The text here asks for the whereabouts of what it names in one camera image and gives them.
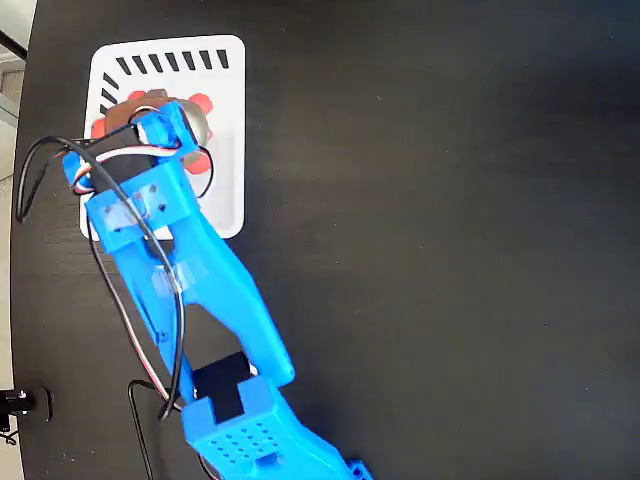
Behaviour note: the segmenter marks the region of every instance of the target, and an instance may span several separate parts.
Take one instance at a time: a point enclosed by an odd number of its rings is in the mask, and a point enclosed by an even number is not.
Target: black cable
[[[136,427],[136,435],[138,436],[140,451],[142,452],[144,470],[147,473],[147,479],[153,480],[153,470],[151,469],[151,462],[149,460],[149,451],[147,450],[147,443],[144,441],[144,434],[142,433],[142,426],[140,425],[140,416],[138,415],[138,408],[136,407],[136,399],[133,395],[133,387],[135,387],[136,385],[149,388],[154,392],[156,390],[156,387],[154,387],[152,383],[145,382],[143,380],[131,380],[129,382],[129,386],[127,387],[127,393],[129,395],[129,406],[131,407],[131,415],[133,416],[133,423]]]
[[[0,45],[12,52],[17,57],[21,58],[25,62],[27,61],[27,49],[16,42],[9,35],[0,30]]]
[[[125,125],[121,128],[119,128],[117,131],[120,131],[123,128],[127,128],[130,125]],[[36,181],[34,182],[33,188],[31,190],[31,193],[29,194],[28,200],[27,200],[27,204],[26,206],[24,205],[24,185],[26,182],[26,177],[27,177],[27,173],[29,171],[29,167],[31,165],[31,162],[33,160],[33,157],[35,156],[35,153],[44,145],[47,144],[60,144],[63,145],[65,147],[65,150],[72,150],[74,152],[76,152],[78,155],[80,155],[81,158],[83,158],[86,162],[88,162],[89,164],[92,165],[93,168],[96,168],[96,170],[98,171],[98,173],[100,175],[102,175],[104,177],[104,179],[107,181],[107,183],[109,183],[109,185],[111,186],[111,188],[113,188],[114,193],[120,198],[120,200],[125,204],[125,206],[127,207],[127,209],[130,211],[130,213],[136,218],[136,221],[138,221],[138,225],[140,226],[140,228],[143,230],[143,232],[145,232],[145,234],[148,235],[148,238],[151,239],[151,242],[154,246],[154,248],[156,248],[159,252],[161,252],[162,256],[161,256],[161,261],[164,259],[167,261],[167,263],[165,264],[163,262],[163,266],[165,267],[165,270],[167,271],[168,276],[170,277],[170,279],[173,276],[173,280],[176,282],[177,286],[177,278],[175,278],[175,272],[173,272],[173,268],[171,267],[171,264],[168,262],[168,259],[166,259],[166,255],[164,255],[164,251],[162,250],[162,247],[159,244],[159,241],[157,239],[157,237],[155,236],[155,234],[153,233],[153,231],[150,229],[150,227],[148,226],[148,224],[146,224],[146,222],[144,221],[144,219],[141,217],[140,213],[136,210],[135,206],[133,205],[133,203],[130,201],[130,199],[127,197],[126,193],[122,190],[122,188],[115,182],[115,180],[113,180],[113,177],[111,177],[111,175],[106,171],[106,169],[104,169],[104,167],[97,161],[97,159],[88,151],[86,151],[82,145],[79,144],[79,141],[75,141],[75,140],[69,140],[69,139],[65,139],[62,137],[45,137],[42,138],[40,140],[38,140],[37,142],[35,142],[31,148],[29,149],[29,152],[27,154],[27,158],[25,159],[25,162],[22,166],[21,172],[20,172],[20,179],[19,179],[19,184],[18,184],[18,193],[17,193],[17,198],[16,198],[16,220],[18,221],[18,223],[22,223],[24,221],[24,219],[26,218],[27,214],[29,213],[29,210],[31,208],[31,205],[33,203],[33,200],[35,198],[36,192],[40,186],[40,183],[42,182],[42,180],[44,179],[47,167],[49,166],[49,164],[51,163],[52,158],[48,158],[45,165],[43,166],[42,170],[40,171],[40,173],[38,174],[38,177],[36,178]],[[207,187],[205,188],[204,192],[201,195],[204,195],[209,187],[211,186],[211,183],[213,181],[213,159],[211,158],[211,154],[209,153],[208,150],[206,150],[204,147],[202,147],[202,149],[206,152],[207,156],[209,157],[209,161],[211,162],[211,175],[209,178],[209,181],[207,183]],[[92,237],[92,232],[91,232],[91,224],[90,224],[90,220],[89,220],[89,216],[87,214],[87,233],[88,233],[88,239],[89,239],[89,249],[91,250],[91,253],[94,257],[94,260],[96,261],[97,265],[98,265],[98,269],[100,270],[100,274],[102,275],[103,280],[105,280],[106,284],[108,287],[111,287],[111,282],[109,281],[108,278],[108,274],[106,272],[106,269],[104,268],[104,264],[102,263],[102,261],[99,259],[98,256],[98,252],[95,249],[95,245],[93,244],[93,237]],[[116,305],[118,304],[119,301],[119,297],[117,292],[115,291],[115,289],[112,288],[108,288],[109,293],[111,294],[111,297],[114,301],[114,303],[116,303]],[[159,420],[164,420],[173,410],[177,410],[177,411],[182,411],[182,408],[180,406],[178,406],[175,403],[175,400],[177,400],[177,386],[179,385],[179,381],[180,381],[180,370],[182,368],[182,353],[184,351],[184,304],[182,303],[182,297],[180,294],[180,290],[179,288],[177,290],[174,290],[175,293],[175,300],[176,300],[176,306],[177,306],[177,311],[178,311],[178,335],[176,338],[176,359],[174,361],[174,370],[173,370],[173,374],[171,377],[171,392],[169,393],[169,399],[165,402],[165,405],[163,407],[163,409],[161,410],[161,414],[159,415]],[[133,346],[133,340],[131,337],[129,337],[130,342],[132,343]],[[142,426],[140,424],[140,416],[138,414],[138,409],[136,406],[136,402],[135,402],[135,395],[134,395],[134,387],[138,385],[138,386],[142,386],[145,388],[148,388],[150,390],[156,391],[155,386],[150,383],[150,382],[146,382],[144,380],[132,380],[129,385],[128,385],[128,397],[129,397],[129,405],[131,407],[131,414],[133,416],[133,422],[134,422],[134,426],[136,429],[136,435],[138,437],[138,443],[140,445],[140,450],[142,453],[142,458],[143,458],[143,462],[145,465],[145,472],[147,474],[147,479],[148,480],[153,480],[153,471],[151,469],[151,462],[149,460],[149,451],[147,449],[147,445],[146,442],[144,440],[144,434],[142,432]],[[4,435],[4,434],[0,434],[0,438],[4,438],[7,444],[10,445],[16,445],[17,442],[16,440],[13,438],[16,434],[18,433],[18,431],[14,431],[13,433],[9,434],[9,435]],[[198,462],[200,464],[200,467],[202,468],[203,472],[205,473],[205,475],[210,479],[210,480],[221,480],[221,478],[219,476],[217,476],[215,473],[213,473],[211,471],[211,469],[207,466],[207,464],[205,463],[205,460],[202,458],[201,455],[198,455]]]
[[[89,250],[91,251],[93,260],[96,262],[98,271],[102,276],[102,280],[104,281],[105,286],[109,291],[109,295],[111,296],[111,300],[113,300],[116,310],[118,311],[118,316],[122,321],[122,326],[127,331],[127,338],[129,339],[129,344],[131,345],[131,348],[136,352],[138,359],[143,364],[142,366],[144,367],[144,369],[147,370],[147,366],[144,365],[144,362],[146,361],[147,363],[149,363],[149,366],[151,366],[151,362],[149,362],[149,360],[146,358],[146,354],[144,353],[142,345],[139,346],[140,352],[138,352],[138,347],[135,344],[135,342],[137,341],[136,335],[133,331],[131,332],[129,331],[130,329],[133,330],[133,325],[131,324],[131,320],[129,319],[129,315],[127,314],[127,310],[124,306],[124,303],[122,303],[122,300],[120,299],[120,295],[118,295],[118,292],[116,291],[116,288],[113,285],[113,282],[109,277],[109,274],[107,273],[107,269],[104,266],[104,262],[102,261],[102,258],[100,257],[100,254],[98,253],[98,250],[96,249],[96,246],[93,242],[93,231],[91,228],[91,220],[89,219],[88,212],[86,215],[86,225],[87,225],[87,240],[89,241]],[[151,377],[151,372],[149,370],[147,370],[147,374],[149,375],[149,379],[153,381],[153,378]]]
[[[205,153],[209,158],[209,165],[210,165],[209,172],[211,173],[209,173],[209,181],[207,181],[207,186],[204,187],[204,190],[200,195],[198,195],[198,198],[204,197],[209,191],[209,189],[211,188],[211,184],[213,183],[213,157],[211,156],[211,152],[209,152],[209,150],[207,150],[205,147],[200,147],[200,151]]]
[[[153,480],[153,470],[151,469],[151,460],[149,458],[149,450],[147,449],[147,442],[144,439],[144,433],[142,432],[142,425],[140,423],[140,414],[138,413],[138,407],[136,405],[134,387],[144,387],[149,390],[153,390],[157,393],[155,386],[152,383],[145,382],[144,380],[131,380],[127,387],[127,394],[129,396],[129,407],[131,408],[131,416],[133,417],[133,423],[136,427],[136,436],[138,437],[138,443],[140,444],[140,452],[142,453],[142,461],[144,462],[144,469],[147,474],[147,480]],[[174,405],[174,408],[178,411],[182,411],[178,405]],[[211,471],[211,469],[205,463],[202,455],[198,454],[198,463],[204,474],[209,480],[221,480],[219,476]]]
[[[26,181],[26,176],[27,176],[29,167],[31,165],[31,162],[33,160],[35,153],[42,146],[49,145],[49,144],[59,144],[64,146],[68,150],[74,151],[83,160],[89,163],[95,172],[97,172],[99,175],[101,175],[104,178],[104,180],[107,182],[109,187],[114,191],[116,196],[122,201],[122,203],[127,208],[127,210],[129,210],[131,215],[133,215],[133,217],[136,219],[138,226],[143,231],[145,236],[150,240],[151,246],[153,247],[153,250],[155,250],[154,253],[156,253],[158,258],[160,259],[164,267],[164,270],[167,273],[167,276],[169,277],[169,281],[171,283],[171,286],[174,292],[174,300],[176,303],[176,310],[177,310],[177,316],[178,316],[177,318],[178,325],[176,328],[176,339],[175,339],[176,349],[175,349],[175,357],[174,357],[174,365],[173,365],[174,368],[173,368],[173,373],[171,375],[171,386],[169,388],[169,398],[165,401],[165,404],[158,415],[159,420],[164,420],[169,416],[169,414],[173,410],[173,405],[175,404],[176,400],[179,397],[180,373],[182,370],[182,357],[184,353],[185,312],[184,312],[184,303],[182,301],[182,293],[181,293],[180,285],[178,283],[176,274],[173,270],[173,267],[171,266],[171,263],[169,262],[169,259],[167,258],[166,253],[162,249],[162,246],[160,245],[158,238],[153,232],[153,229],[142,217],[138,209],[135,207],[135,204],[127,196],[127,194],[122,189],[122,187],[113,179],[113,177],[104,168],[104,166],[102,166],[102,164],[98,162],[98,160],[95,158],[93,154],[88,152],[82,146],[78,145],[76,142],[73,142],[72,140],[69,140],[63,137],[48,136],[48,137],[41,138],[40,140],[35,142],[29,149],[27,158],[25,159],[25,162],[22,165],[22,170],[20,172],[20,179],[18,182],[18,193],[16,198],[16,219],[18,223],[22,223],[24,221],[24,218],[28,214],[29,209],[31,208],[31,204],[33,203],[33,198],[35,197],[35,192],[37,191],[37,188],[42,182],[42,178],[44,177],[44,173],[46,172],[46,166],[48,166],[50,159],[47,160],[47,163],[45,164],[45,168],[43,168],[43,171],[40,173],[40,176],[34,183],[34,189],[29,195],[29,200],[25,207],[24,206],[24,184]]]

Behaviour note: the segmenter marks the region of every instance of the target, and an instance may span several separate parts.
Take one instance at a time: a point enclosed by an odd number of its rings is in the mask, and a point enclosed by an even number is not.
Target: blue bracket
[[[279,392],[293,380],[293,364],[251,275],[200,212],[180,162],[198,148],[181,107],[169,103],[137,123],[150,144],[179,152],[159,158],[156,167],[121,186],[154,230],[169,228],[174,249],[168,257],[185,305],[201,305],[229,328],[259,371],[238,384],[244,413],[217,423],[213,400],[197,398],[193,370],[184,358],[180,393],[187,404],[182,412],[187,441],[224,480],[373,480],[361,462],[347,465],[332,445],[300,424]],[[74,155],[65,158],[70,181],[80,162]],[[162,264],[113,191],[95,195],[86,208],[173,372],[177,319]]]

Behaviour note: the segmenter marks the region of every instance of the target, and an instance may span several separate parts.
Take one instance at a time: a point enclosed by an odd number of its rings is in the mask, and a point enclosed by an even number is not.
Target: black stand
[[[9,445],[16,445],[13,438],[18,431],[9,433],[11,424],[9,416],[28,415],[35,410],[45,410],[45,421],[49,422],[53,415],[52,396],[46,388],[34,391],[0,390],[0,438]]]

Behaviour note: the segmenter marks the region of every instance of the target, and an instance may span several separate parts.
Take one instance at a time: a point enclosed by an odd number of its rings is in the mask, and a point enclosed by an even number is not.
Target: white wire
[[[89,217],[88,216],[87,216],[87,232],[89,232],[89,235],[91,235],[91,222],[89,221]],[[102,257],[100,256],[98,251],[95,250],[95,246],[93,246],[93,249],[94,249],[94,253],[95,253],[96,263],[98,264],[98,268],[100,269],[101,272],[104,273],[103,276],[104,276],[105,282],[107,284],[107,288],[109,289],[109,291],[111,292],[111,294],[112,294],[112,296],[113,296],[113,298],[115,300],[116,307],[117,307],[118,311],[120,312],[120,316],[122,317],[122,321],[124,322],[125,327],[127,329],[127,334],[129,335],[129,339],[131,340],[131,343],[133,345],[134,350],[138,354],[138,358],[140,359],[140,363],[142,363],[142,366],[147,371],[147,374],[149,375],[149,378],[151,379],[151,382],[156,387],[156,390],[158,391],[158,394],[162,398],[167,400],[169,398],[169,393],[167,392],[167,389],[162,384],[162,381],[160,380],[160,377],[156,373],[155,369],[153,368],[153,365],[151,365],[151,362],[149,361],[149,359],[145,355],[144,350],[142,349],[142,345],[140,345],[140,341],[138,340],[138,336],[136,335],[136,332],[133,329],[133,324],[131,323],[131,319],[129,318],[129,314],[127,313],[127,309],[125,308],[124,304],[122,303],[122,300],[120,299],[120,295],[118,295],[118,292],[116,291],[116,288],[113,285],[113,282],[111,281],[111,277],[107,274],[107,270],[106,270],[106,268],[104,266],[104,262],[102,261]]]

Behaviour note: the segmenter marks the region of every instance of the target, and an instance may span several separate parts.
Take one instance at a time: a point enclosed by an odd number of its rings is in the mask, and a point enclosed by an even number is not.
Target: wire bundle
[[[115,133],[119,132],[122,128],[128,128],[128,127],[130,127],[129,124],[112,132],[108,136],[114,135]],[[153,473],[151,470],[151,464],[149,461],[149,455],[148,455],[147,447],[144,441],[144,436],[142,434],[142,429],[140,426],[140,420],[139,420],[139,416],[138,416],[138,412],[135,404],[133,389],[136,385],[139,385],[145,388],[155,390],[160,395],[160,397],[164,400],[164,404],[160,410],[160,413],[158,414],[158,419],[160,421],[165,420],[173,410],[177,410],[177,411],[182,410],[182,408],[179,405],[177,405],[176,400],[179,397],[180,373],[182,369],[182,358],[184,353],[185,308],[184,308],[184,302],[182,299],[181,287],[180,287],[178,278],[176,276],[176,273],[169,259],[167,258],[166,253],[162,249],[162,246],[160,245],[158,238],[153,232],[153,229],[149,226],[149,224],[140,214],[135,204],[127,196],[126,192],[122,189],[122,187],[113,179],[113,177],[105,169],[105,167],[102,165],[102,162],[111,158],[115,158],[120,155],[132,155],[132,154],[138,155],[139,154],[139,155],[154,155],[154,156],[171,156],[175,154],[175,150],[141,145],[141,146],[135,146],[135,147],[123,147],[120,149],[115,149],[109,152],[102,153],[98,156],[94,156],[85,148],[90,143],[91,143],[91,140],[70,140],[64,137],[56,137],[56,136],[48,136],[36,141],[29,149],[25,162],[22,165],[22,170],[20,172],[15,215],[18,223],[22,223],[24,221],[25,217],[27,216],[33,204],[33,200],[35,198],[38,187],[40,186],[40,184],[42,183],[42,180],[44,179],[45,173],[47,171],[48,166],[51,163],[51,160],[53,158],[61,158],[62,155],[60,155],[60,153],[73,151],[77,153],[80,156],[80,158],[87,163],[87,165],[83,166],[76,173],[74,181],[71,185],[72,190],[74,190],[77,194],[90,193],[91,190],[88,190],[86,192],[82,190],[78,191],[77,184],[79,180],[89,172],[100,175],[105,180],[105,182],[109,185],[109,187],[114,191],[118,199],[122,201],[123,205],[127,208],[127,210],[132,215],[132,217],[135,219],[138,227],[142,230],[146,238],[149,239],[153,253],[159,258],[160,262],[162,263],[164,271],[169,279],[169,283],[173,290],[174,301],[175,301],[176,312],[177,312],[177,328],[176,328],[176,338],[175,338],[176,349],[175,349],[175,357],[174,357],[174,369],[171,375],[171,383],[170,383],[169,390],[167,390],[162,384],[162,381],[160,380],[158,374],[156,373],[155,369],[151,365],[151,362],[148,360],[142,346],[140,345],[140,342],[137,338],[135,330],[133,329],[131,319],[127,314],[124,304],[122,303],[122,300],[120,299],[120,296],[118,295],[113,285],[113,282],[111,281],[111,279],[109,278],[109,275],[107,274],[104,263],[100,255],[98,254],[98,251],[95,248],[93,237],[92,237],[90,220],[87,215],[86,221],[87,221],[87,231],[89,236],[89,248],[96,261],[100,274],[105,281],[107,289],[109,290],[112,300],[118,310],[118,313],[120,314],[125,330],[127,331],[127,336],[129,337],[129,341],[131,342],[131,345],[134,351],[136,352],[140,360],[140,363],[142,364],[149,378],[151,379],[151,383],[141,381],[141,380],[133,380],[132,382],[129,383],[128,394],[129,394],[129,403],[130,403],[131,411],[133,414],[133,420],[136,427],[136,433],[138,436],[138,441],[140,443],[140,449],[141,449],[144,464],[145,464],[147,478],[149,480],[152,480]],[[31,192],[29,193],[29,196],[27,197],[27,200],[25,203],[25,200],[24,200],[25,183],[26,183],[27,174],[29,172],[29,168],[31,166],[33,158],[35,157],[35,154],[42,147],[46,145],[58,145],[62,147],[62,151],[59,151],[58,154],[48,158],[45,161],[45,164],[43,165],[42,169],[40,170],[40,172],[38,173],[34,181]],[[209,156],[209,160],[211,161],[211,175],[205,191],[199,197],[204,195],[204,193],[206,193],[206,191],[209,189],[212,182],[212,178],[213,178],[213,161],[211,159],[211,155],[209,154],[208,151],[206,151],[206,149],[202,149],[202,150],[204,150],[204,152],[207,153],[207,155]],[[201,467],[203,468],[203,471],[208,476],[208,478],[210,478],[211,480],[220,480],[220,478],[207,467],[203,458],[200,455],[198,455],[198,460],[200,462]]]

